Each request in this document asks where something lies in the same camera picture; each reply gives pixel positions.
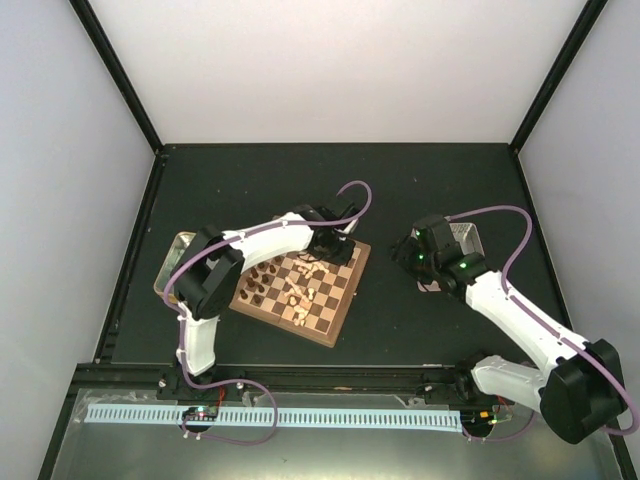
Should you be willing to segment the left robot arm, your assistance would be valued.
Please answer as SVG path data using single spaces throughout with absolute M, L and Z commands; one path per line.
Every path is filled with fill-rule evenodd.
M 241 230 L 201 229 L 177 260 L 162 298 L 176 310 L 180 325 L 176 357 L 183 371 L 179 386 L 193 399 L 214 388 L 215 337 L 220 316 L 232 303 L 245 272 L 292 252 L 306 251 L 336 266 L 346 265 L 355 243 L 348 234 L 364 210 L 351 203 L 342 215 L 301 206 L 266 223 Z

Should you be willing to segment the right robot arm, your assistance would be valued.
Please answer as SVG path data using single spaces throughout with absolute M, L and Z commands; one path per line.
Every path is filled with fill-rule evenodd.
M 532 360 L 527 367 L 486 356 L 454 379 L 457 396 L 513 400 L 538 413 L 562 440 L 578 444 L 630 412 L 624 434 L 639 428 L 639 409 L 624 386 L 620 357 L 607 341 L 590 342 L 527 299 L 504 272 L 456 239 L 449 218 L 430 215 L 414 223 L 391 258 L 417 283 L 458 299 L 491 321 Z

